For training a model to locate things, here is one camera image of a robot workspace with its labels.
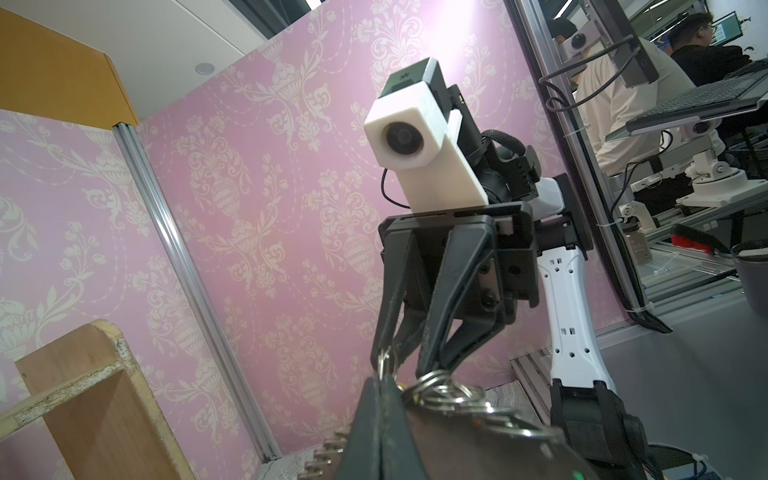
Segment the black hair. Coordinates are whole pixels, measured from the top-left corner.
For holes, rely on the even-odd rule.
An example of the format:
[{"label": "black hair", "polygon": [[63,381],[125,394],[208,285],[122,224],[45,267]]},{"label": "black hair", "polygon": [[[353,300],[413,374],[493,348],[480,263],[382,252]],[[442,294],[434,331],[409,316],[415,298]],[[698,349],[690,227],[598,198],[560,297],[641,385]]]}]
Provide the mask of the black hair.
[{"label": "black hair", "polygon": [[672,48],[679,48],[687,45],[694,38],[694,35],[701,27],[712,25],[713,16],[711,13],[693,13],[688,15],[682,22],[672,29],[668,38]]},{"label": "black hair", "polygon": [[567,18],[553,18],[552,20],[547,20],[547,28],[549,28],[549,34],[552,35],[552,38],[557,38],[560,35],[562,35],[563,38],[569,38],[578,31],[576,25]]}]

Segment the marble surface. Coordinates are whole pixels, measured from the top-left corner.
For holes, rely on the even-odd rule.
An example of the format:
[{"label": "marble surface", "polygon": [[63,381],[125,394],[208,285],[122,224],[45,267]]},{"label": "marble surface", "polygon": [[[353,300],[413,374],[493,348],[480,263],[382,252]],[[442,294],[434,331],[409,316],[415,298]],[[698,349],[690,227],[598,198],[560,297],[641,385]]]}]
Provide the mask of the marble surface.
[{"label": "marble surface", "polygon": [[[505,383],[486,393],[488,401],[494,407],[513,407],[519,411],[521,419],[541,423],[519,381]],[[296,476],[303,472],[304,463],[313,457],[314,450],[318,447],[319,445],[261,465],[255,480],[295,480]]]}]

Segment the white shirt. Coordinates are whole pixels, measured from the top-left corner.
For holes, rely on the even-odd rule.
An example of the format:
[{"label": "white shirt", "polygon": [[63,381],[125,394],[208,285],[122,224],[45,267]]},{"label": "white shirt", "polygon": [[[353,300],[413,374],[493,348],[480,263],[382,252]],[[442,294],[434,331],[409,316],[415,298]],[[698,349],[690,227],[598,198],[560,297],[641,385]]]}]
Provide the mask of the white shirt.
[{"label": "white shirt", "polygon": [[[605,136],[622,128],[639,114],[695,87],[683,69],[669,55],[643,38],[641,43],[659,72],[659,79],[652,84],[626,88],[619,77],[597,97],[578,108],[587,126],[587,136],[592,143],[592,150],[598,159],[600,169],[609,177],[623,173],[628,163],[657,154],[660,134],[657,132],[638,135],[610,142],[605,141]],[[602,49],[603,45],[598,42],[589,54],[596,54]],[[615,73],[616,68],[608,55],[591,61],[578,79],[576,101],[596,91]],[[680,132],[678,129],[670,132],[674,138],[673,147],[676,147],[680,143]],[[715,153],[718,155],[723,153],[725,145],[717,132],[713,131],[710,136]]]}]

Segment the robotic arm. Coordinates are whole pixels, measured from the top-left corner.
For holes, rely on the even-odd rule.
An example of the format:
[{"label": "robotic arm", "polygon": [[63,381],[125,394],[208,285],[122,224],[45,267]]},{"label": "robotic arm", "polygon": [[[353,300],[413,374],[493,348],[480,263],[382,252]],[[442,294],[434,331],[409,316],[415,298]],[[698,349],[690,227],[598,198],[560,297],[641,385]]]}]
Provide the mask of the robotic arm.
[{"label": "robotic arm", "polygon": [[[384,356],[399,364],[420,346],[417,376],[452,372],[514,322],[517,300],[538,305],[541,280],[554,345],[552,423],[603,480],[645,480],[644,463],[660,475],[597,346],[584,286],[591,238],[568,178],[541,178],[532,148],[501,132],[481,134],[433,58],[390,76],[365,129],[413,211],[379,226],[384,290],[374,369]],[[463,322],[449,338],[453,319]]]}]

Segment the bottle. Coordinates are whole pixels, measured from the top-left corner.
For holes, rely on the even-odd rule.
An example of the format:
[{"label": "bottle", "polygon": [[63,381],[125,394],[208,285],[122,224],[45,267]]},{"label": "bottle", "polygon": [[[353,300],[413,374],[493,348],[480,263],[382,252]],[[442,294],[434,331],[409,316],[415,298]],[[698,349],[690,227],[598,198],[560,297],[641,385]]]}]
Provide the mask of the bottle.
[{"label": "bottle", "polygon": [[645,234],[640,231],[640,224],[637,222],[637,218],[632,217],[628,222],[623,223],[621,231],[624,232],[624,238],[627,239],[629,253],[635,264],[648,263],[654,258],[650,253],[648,242],[645,240]]}]

